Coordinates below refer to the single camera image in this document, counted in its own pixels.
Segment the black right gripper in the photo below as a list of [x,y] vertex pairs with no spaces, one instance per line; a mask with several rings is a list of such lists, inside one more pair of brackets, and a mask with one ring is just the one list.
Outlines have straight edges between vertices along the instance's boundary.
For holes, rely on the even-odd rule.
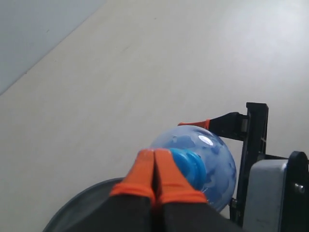
[[217,136],[243,141],[237,193],[229,204],[230,220],[240,227],[243,226],[249,175],[252,166],[261,160],[285,159],[266,154],[269,110],[267,104],[248,102],[246,108],[246,115],[232,112],[213,119],[178,124],[178,126],[201,127]]

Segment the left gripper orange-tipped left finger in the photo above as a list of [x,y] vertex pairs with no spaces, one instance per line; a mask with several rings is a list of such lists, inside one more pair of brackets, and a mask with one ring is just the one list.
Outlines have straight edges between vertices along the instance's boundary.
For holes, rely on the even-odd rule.
[[140,151],[127,176],[112,187],[104,203],[60,232],[151,231],[154,161],[154,150]]

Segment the left gripper orange-tipped right finger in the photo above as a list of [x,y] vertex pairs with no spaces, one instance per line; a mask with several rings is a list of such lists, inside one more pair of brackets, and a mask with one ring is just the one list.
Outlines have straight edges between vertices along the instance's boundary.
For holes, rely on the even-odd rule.
[[181,174],[167,149],[154,151],[158,183],[157,232],[242,232],[208,205],[205,195],[195,190]]

